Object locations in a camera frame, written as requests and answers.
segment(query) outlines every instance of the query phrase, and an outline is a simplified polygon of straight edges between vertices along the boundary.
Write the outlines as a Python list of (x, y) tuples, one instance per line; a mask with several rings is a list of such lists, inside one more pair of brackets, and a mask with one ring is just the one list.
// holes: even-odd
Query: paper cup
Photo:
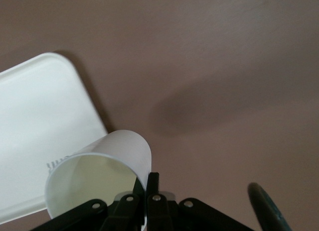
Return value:
[(118, 130), (67, 157), (50, 173), (45, 201), (55, 218), (91, 199), (109, 206), (115, 196), (132, 191), (136, 178), (146, 190), (151, 150), (139, 134)]

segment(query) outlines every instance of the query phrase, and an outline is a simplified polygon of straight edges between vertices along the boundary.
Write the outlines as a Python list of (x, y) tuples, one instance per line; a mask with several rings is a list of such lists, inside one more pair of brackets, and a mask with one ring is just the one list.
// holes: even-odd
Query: white tray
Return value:
[(44, 53), (0, 73), (0, 224), (45, 209), (50, 168), (107, 134), (73, 65)]

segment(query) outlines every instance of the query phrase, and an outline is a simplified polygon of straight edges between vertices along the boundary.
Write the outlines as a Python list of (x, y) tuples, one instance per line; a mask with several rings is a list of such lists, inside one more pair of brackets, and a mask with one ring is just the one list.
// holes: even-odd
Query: silver screw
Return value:
[(101, 206), (101, 205), (100, 205), (99, 203), (96, 203), (96, 204), (92, 205), (92, 208), (97, 209), (97, 208), (99, 208), (100, 206)]
[(154, 201), (160, 201), (160, 196), (159, 195), (154, 195), (153, 196)]
[(126, 198), (126, 201), (133, 201), (133, 197), (132, 196), (128, 196), (127, 198)]
[(185, 201), (185, 202), (184, 202), (184, 205), (185, 205), (186, 207), (189, 207), (189, 208), (191, 208), (191, 207), (194, 206), (193, 202), (192, 202), (192, 201), (189, 201), (189, 200)]

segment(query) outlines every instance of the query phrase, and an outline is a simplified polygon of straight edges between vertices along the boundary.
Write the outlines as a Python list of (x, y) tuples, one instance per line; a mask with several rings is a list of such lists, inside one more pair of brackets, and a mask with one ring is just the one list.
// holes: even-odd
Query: cup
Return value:
[(55, 218), (91, 199), (109, 206), (117, 194), (132, 192), (138, 178), (144, 190), (151, 150), (139, 134), (114, 131), (61, 161), (50, 173), (45, 202)]

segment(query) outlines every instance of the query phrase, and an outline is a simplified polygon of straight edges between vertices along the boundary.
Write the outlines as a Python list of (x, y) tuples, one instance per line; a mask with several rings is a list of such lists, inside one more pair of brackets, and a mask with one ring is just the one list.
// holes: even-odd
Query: brown surface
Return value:
[(0, 71), (65, 55), (107, 129), (149, 142), (177, 200), (260, 230), (246, 193), (256, 181), (293, 230), (317, 231), (318, 1), (0, 0)]

